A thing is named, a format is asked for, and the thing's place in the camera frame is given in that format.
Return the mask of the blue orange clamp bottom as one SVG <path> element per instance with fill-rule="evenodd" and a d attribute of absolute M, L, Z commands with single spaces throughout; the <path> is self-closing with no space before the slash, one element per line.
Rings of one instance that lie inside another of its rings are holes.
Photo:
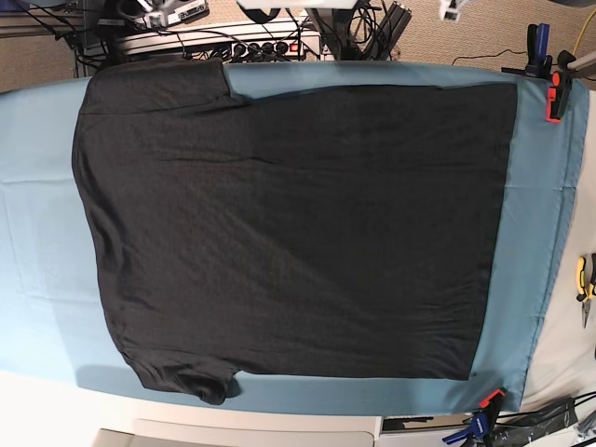
<path fill-rule="evenodd" d="M 471 416 L 466 428 L 442 439 L 447 446 L 476 446 L 478 442 L 485 446 L 492 445 L 490 435 L 503 407 L 507 391 L 499 387 L 487 395 L 479 409 Z"/>

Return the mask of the black T-shirt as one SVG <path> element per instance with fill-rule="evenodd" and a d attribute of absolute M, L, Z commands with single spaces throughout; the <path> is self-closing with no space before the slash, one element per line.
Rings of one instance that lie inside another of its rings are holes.
<path fill-rule="evenodd" d="M 95 75 L 72 167 L 108 332 L 143 386 L 469 378 L 517 88 L 248 100 L 218 61 Z"/>

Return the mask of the yellow handled pliers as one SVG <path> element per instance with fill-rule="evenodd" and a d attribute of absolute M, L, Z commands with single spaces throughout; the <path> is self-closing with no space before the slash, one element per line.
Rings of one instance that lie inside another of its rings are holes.
<path fill-rule="evenodd" d="M 587 278 L 587 257 L 581 255 L 576 262 L 576 300 L 581 303 L 581 324 L 585 329 L 588 324 L 592 300 L 595 298 L 595 267 Z"/>

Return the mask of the blue table cloth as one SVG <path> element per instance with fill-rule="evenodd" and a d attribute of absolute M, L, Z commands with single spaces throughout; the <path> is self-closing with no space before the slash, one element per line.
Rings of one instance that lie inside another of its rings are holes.
<path fill-rule="evenodd" d="M 543 81 L 482 69 L 400 62 L 232 64 L 231 89 L 250 98 L 340 85 L 518 88 L 501 230 L 485 327 L 466 382 L 332 379 L 242 373 L 224 408 L 323 415 L 426 415 L 472 410 L 497 387 L 517 410 L 554 299 L 576 204 L 591 101 L 575 83 L 562 122 L 545 118 Z M 120 396 L 198 405 L 141 386 L 106 329 L 71 148 L 86 79 L 1 97 L 1 367 Z"/>

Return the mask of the blue black clamp top right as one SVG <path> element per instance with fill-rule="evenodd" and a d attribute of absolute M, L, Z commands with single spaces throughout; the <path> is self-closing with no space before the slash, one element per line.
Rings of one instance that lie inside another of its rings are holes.
<path fill-rule="evenodd" d="M 502 67 L 501 72 L 536 79 L 550 79 L 553 58 L 548 54 L 549 25 L 530 24 L 526 34 L 527 62 L 523 69 Z"/>

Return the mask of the black power strip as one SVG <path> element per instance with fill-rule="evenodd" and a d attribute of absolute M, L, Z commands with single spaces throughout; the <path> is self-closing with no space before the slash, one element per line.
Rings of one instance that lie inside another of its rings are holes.
<path fill-rule="evenodd" d="M 222 59 L 230 63 L 303 61 L 305 45 L 298 40 L 234 42 L 223 47 Z"/>

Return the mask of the orange black clamp top right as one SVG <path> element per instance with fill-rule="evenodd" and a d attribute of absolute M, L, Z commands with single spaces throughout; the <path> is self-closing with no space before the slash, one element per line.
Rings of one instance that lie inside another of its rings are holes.
<path fill-rule="evenodd" d="M 555 72 L 547 90 L 546 119 L 548 122 L 562 121 L 573 86 L 572 77 L 565 72 Z"/>

